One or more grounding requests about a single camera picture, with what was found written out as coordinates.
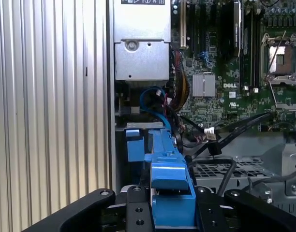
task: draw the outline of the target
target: wire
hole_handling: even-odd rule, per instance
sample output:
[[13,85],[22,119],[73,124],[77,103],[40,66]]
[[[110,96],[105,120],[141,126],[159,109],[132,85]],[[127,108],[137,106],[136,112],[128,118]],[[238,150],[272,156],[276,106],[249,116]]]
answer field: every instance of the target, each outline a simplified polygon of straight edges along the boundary
[[185,116],[180,115],[180,118],[186,122],[188,122],[191,126],[196,128],[199,132],[204,133],[204,128],[199,127],[196,123],[192,122],[190,119],[188,119]]
[[208,53],[208,51],[201,52],[200,53],[200,58],[204,59],[204,61],[206,62],[206,64],[208,66],[211,66],[211,62],[209,61],[209,53]]
[[160,90],[162,92],[162,94],[165,96],[165,91],[159,87],[152,87],[149,89],[146,89],[141,95],[140,95],[140,106],[142,107],[142,109],[156,117],[158,117],[159,119],[161,119],[163,121],[163,123],[165,124],[165,127],[168,128],[169,130],[172,130],[171,124],[169,123],[169,121],[165,118],[164,115],[159,114],[157,112],[154,112],[153,110],[148,109],[145,104],[144,104],[144,99],[145,99],[145,94],[149,91],[152,90]]
[[[264,183],[264,184],[269,184],[269,183],[279,183],[279,182],[284,182],[284,181],[288,181],[288,180],[291,180],[293,179],[294,177],[296,177],[296,171],[293,172],[292,174],[290,175],[285,175],[285,176],[273,176],[273,177],[270,177],[270,178],[264,178],[264,179],[261,179],[261,180],[257,180],[257,181],[254,181],[254,183],[252,184],[253,187],[255,187],[256,185],[260,184],[260,183]],[[242,189],[242,191],[246,191],[250,188],[250,186],[246,186]]]
[[274,126],[278,126],[278,125],[281,125],[281,124],[285,124],[285,125],[288,125],[288,126],[292,127],[294,129],[295,133],[296,133],[296,127],[293,124],[289,123],[289,122],[278,122],[278,123],[275,123],[270,128],[268,128],[268,131],[270,131],[271,129],[273,129]]
[[[220,142],[220,147],[223,149],[225,146],[227,146],[230,142],[232,142],[235,138],[237,138],[239,135],[250,129],[251,127],[255,126],[256,124],[267,120],[268,118],[272,117],[272,113],[264,113],[260,115],[252,116],[248,119],[241,120],[244,122],[243,126],[240,126],[236,128],[232,133],[230,133],[227,137],[225,137]],[[198,157],[201,153],[203,153],[208,147],[208,144],[204,144],[202,147],[200,147],[193,155],[192,159],[194,160],[196,157]]]
[[270,68],[271,68],[272,65],[273,65],[273,62],[274,62],[275,57],[276,57],[276,55],[277,55],[278,49],[279,49],[279,47],[280,47],[280,45],[281,45],[281,43],[282,43],[282,40],[283,40],[283,38],[284,38],[284,36],[285,36],[286,33],[287,33],[287,31],[285,30],[285,31],[283,32],[282,38],[281,38],[281,40],[280,40],[280,42],[279,42],[279,44],[278,44],[278,46],[277,46],[277,49],[276,49],[276,51],[275,51],[275,53],[274,53],[273,59],[272,59],[272,61],[271,61],[270,64],[269,64],[269,67],[268,67],[268,74],[266,75],[266,77],[268,77],[268,75],[269,75]]
[[190,85],[188,83],[184,68],[183,68],[183,55],[180,51],[172,51],[174,67],[176,71],[176,82],[175,82],[175,96],[171,101],[171,107],[177,112],[182,109],[186,103],[189,93]]
[[177,128],[179,128],[179,118],[175,110],[168,104],[166,105],[166,109],[171,113],[172,117],[174,118],[175,125],[177,126]]
[[166,105],[167,105],[167,93],[164,96],[163,108],[164,108],[164,115],[166,117]]
[[217,195],[222,196],[224,190],[226,189],[227,184],[234,173],[237,163],[233,159],[203,159],[203,160],[195,160],[188,164],[188,167],[191,168],[195,164],[230,164],[229,169],[226,174],[223,176],[222,182],[219,186]]
[[265,7],[272,7],[272,6],[276,5],[279,1],[280,1],[280,0],[276,0],[273,4],[271,4],[271,5],[266,5],[266,4],[263,2],[263,0],[260,0],[260,2],[262,3],[262,5],[264,5]]
[[250,177],[248,177],[247,180],[248,180],[248,183],[249,183],[249,194],[251,194],[252,193],[253,184],[252,184],[252,181],[251,181],[251,178]]
[[265,114],[261,114],[260,116],[254,118],[247,122],[246,125],[242,126],[242,127],[238,127],[236,128],[231,134],[229,134],[227,137],[225,137],[221,142],[220,142],[220,147],[221,149],[224,148],[225,146],[227,146],[230,142],[232,142],[235,138],[237,138],[238,136],[240,136],[242,133],[244,133],[245,131],[247,131],[248,129],[250,129],[251,127],[253,127],[256,124],[259,124],[260,122],[269,119],[270,117],[272,117],[273,114],[272,113],[265,113]]

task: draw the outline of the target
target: green circuit board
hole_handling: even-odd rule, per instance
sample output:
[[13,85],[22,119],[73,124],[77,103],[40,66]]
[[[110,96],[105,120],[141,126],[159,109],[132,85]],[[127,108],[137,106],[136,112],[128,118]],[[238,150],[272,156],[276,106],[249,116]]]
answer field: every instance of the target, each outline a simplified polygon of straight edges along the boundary
[[[265,14],[261,19],[260,32],[258,40],[261,40],[265,34],[270,37],[291,37],[296,35],[296,22],[291,26],[275,25],[274,20],[278,17],[272,15],[272,8],[290,10],[296,9],[296,0],[281,0],[273,7],[264,7],[261,2],[254,2],[253,4],[246,4],[244,11],[263,9]],[[244,85],[250,82],[250,72],[253,69],[251,63],[251,56],[253,52],[250,50],[249,44],[252,43],[252,37],[247,30],[244,30],[244,47],[241,49],[243,53],[243,60],[235,59],[230,62],[224,62],[219,57],[219,41],[217,27],[207,28],[207,50],[209,53],[210,66],[206,65],[205,61],[190,57],[188,50],[184,52],[184,69],[190,83],[189,98],[180,111],[180,113],[190,118],[195,123],[203,127],[209,127],[218,122],[232,122],[244,117],[250,117],[255,114],[274,111],[276,116],[265,125],[259,125],[255,130],[267,131],[270,125],[275,122],[286,121],[296,126],[296,110],[287,110],[283,108],[276,108],[274,97],[278,102],[288,105],[296,104],[296,86],[277,86],[271,89],[260,78],[258,92],[246,92],[242,89]],[[216,78],[216,96],[215,97],[193,97],[192,96],[192,76],[194,74],[212,73]]]

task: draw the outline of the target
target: capacitor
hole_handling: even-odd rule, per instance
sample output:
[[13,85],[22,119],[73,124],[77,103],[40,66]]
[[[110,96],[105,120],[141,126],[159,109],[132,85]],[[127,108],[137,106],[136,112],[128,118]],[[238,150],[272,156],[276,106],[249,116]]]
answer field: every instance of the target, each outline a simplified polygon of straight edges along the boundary
[[280,9],[280,8],[277,8],[277,9],[276,9],[276,14],[277,14],[277,15],[280,15],[280,14],[281,14],[281,9]]
[[273,25],[273,19],[272,19],[272,17],[269,17],[269,18],[268,18],[267,25],[268,25],[269,27],[271,27],[271,26]]
[[277,17],[273,18],[273,26],[276,27],[277,26]]
[[292,18],[289,18],[289,27],[293,27],[293,20],[292,20]]
[[270,9],[269,14],[273,15],[276,12],[275,8]]
[[289,13],[288,8],[284,8],[282,11],[282,15],[287,15]]
[[283,18],[283,26],[284,27],[288,26],[288,18],[287,17]]
[[293,18],[293,26],[296,27],[296,17]]
[[279,19],[278,19],[278,26],[279,27],[282,27],[282,25],[283,25],[282,17],[279,17]]
[[290,15],[295,15],[296,14],[296,9],[295,8],[291,9],[289,13],[290,13]]

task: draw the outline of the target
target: metal grille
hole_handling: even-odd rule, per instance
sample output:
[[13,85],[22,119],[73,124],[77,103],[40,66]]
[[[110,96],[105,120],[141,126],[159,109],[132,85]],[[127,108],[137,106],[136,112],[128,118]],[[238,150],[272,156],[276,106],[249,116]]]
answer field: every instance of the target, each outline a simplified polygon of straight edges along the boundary
[[[263,162],[260,159],[247,159],[237,162],[237,167],[232,177],[266,177],[272,176],[272,173],[262,167]],[[223,177],[229,169],[229,164],[196,164],[193,166],[196,177],[215,178]]]

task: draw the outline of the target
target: black cable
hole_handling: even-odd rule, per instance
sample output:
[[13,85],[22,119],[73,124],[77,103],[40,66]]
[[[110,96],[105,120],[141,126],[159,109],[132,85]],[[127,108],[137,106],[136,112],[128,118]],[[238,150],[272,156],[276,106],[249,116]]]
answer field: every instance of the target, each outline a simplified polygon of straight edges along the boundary
[[190,119],[188,119],[185,116],[181,116],[180,118],[186,122],[188,122],[191,126],[193,126],[194,128],[196,128],[199,132],[204,133],[204,128],[199,127],[196,123],[192,122]]
[[270,4],[270,5],[266,5],[263,0],[260,0],[260,2],[262,3],[262,5],[264,5],[265,7],[272,7],[274,5],[276,5],[280,0],[276,0],[274,3]]
[[203,159],[203,160],[195,160],[188,164],[188,167],[191,168],[195,164],[230,164],[229,169],[227,170],[226,174],[224,175],[222,182],[219,186],[217,195],[222,196],[224,193],[224,190],[226,189],[227,184],[230,181],[230,178],[232,177],[232,174],[236,168],[236,162],[233,159]]
[[172,125],[172,131],[173,131],[174,137],[176,138],[177,149],[182,154],[182,152],[183,152],[183,142],[182,142],[182,138],[181,138],[181,135],[179,133],[179,130],[175,125]]
[[288,125],[288,126],[292,127],[292,128],[294,129],[295,133],[296,133],[296,127],[295,127],[293,124],[289,123],[289,122],[278,122],[278,123],[275,123],[275,124],[273,125],[273,127],[274,127],[274,126],[281,125],[281,124],[285,124],[285,125]]
[[263,114],[258,114],[258,115],[254,115],[254,116],[251,116],[251,117],[248,117],[248,118],[244,118],[242,120],[239,120],[237,122],[233,122],[231,124],[228,124],[224,127],[221,127],[221,128],[218,128],[218,129],[215,129],[215,132],[216,133],[226,133],[226,132],[231,132],[233,130],[235,130],[237,127],[240,127],[240,126],[243,126],[245,125],[247,122],[249,121],[252,121],[260,116],[263,116],[263,115],[266,115],[267,113],[263,113]]
[[176,114],[175,110],[171,106],[169,106],[168,104],[166,104],[165,107],[171,113],[171,115],[175,121],[176,127],[179,128],[179,117]]
[[182,133],[182,141],[183,141],[183,146],[186,148],[194,148],[196,146],[199,146],[204,138],[204,134],[198,135],[198,137],[202,137],[200,141],[196,141],[195,137],[196,135],[189,135],[188,133]]
[[[264,114],[260,114],[260,115],[256,115],[251,117],[251,121],[248,121],[246,119],[245,120],[245,125],[236,128],[231,134],[229,134],[227,137],[225,137],[221,142],[220,142],[220,147],[221,149],[224,148],[225,146],[227,146],[230,142],[232,142],[235,138],[237,138],[238,136],[240,136],[242,133],[244,133],[245,131],[247,131],[248,129],[250,129],[251,127],[253,127],[254,125],[267,120],[268,118],[270,118],[271,116],[273,116],[272,113],[264,113]],[[204,144],[202,147],[200,147],[193,155],[192,155],[192,159],[195,159],[196,157],[198,157],[202,152],[204,152],[206,150],[206,148],[208,147],[208,144]]]
[[250,177],[248,177],[247,179],[248,179],[248,184],[249,184],[249,194],[251,194],[252,193],[253,184],[252,184],[252,181],[251,181],[251,178]]
[[266,113],[266,114],[262,114],[261,116],[254,118],[252,121],[247,122],[246,125],[236,128],[231,134],[229,134],[227,137],[225,137],[225,139],[223,139],[220,142],[220,147],[221,149],[224,148],[225,146],[227,146],[230,142],[232,142],[235,138],[237,138],[238,136],[240,136],[242,133],[244,133],[245,131],[247,131],[248,129],[250,129],[251,127],[253,127],[256,124],[259,124],[260,122],[269,119],[270,117],[272,117],[273,114],[272,113]]
[[[287,180],[291,180],[293,179],[294,177],[296,177],[296,171],[293,172],[292,174],[290,175],[285,175],[285,176],[273,176],[273,177],[270,177],[270,178],[264,178],[264,179],[261,179],[261,180],[257,180],[257,181],[254,181],[254,183],[252,184],[253,187],[255,187],[256,185],[260,184],[260,183],[265,183],[265,184],[268,184],[268,183],[279,183],[279,182],[284,182],[284,181],[287,181]],[[243,191],[246,191],[249,189],[249,185],[244,187],[242,190]]]

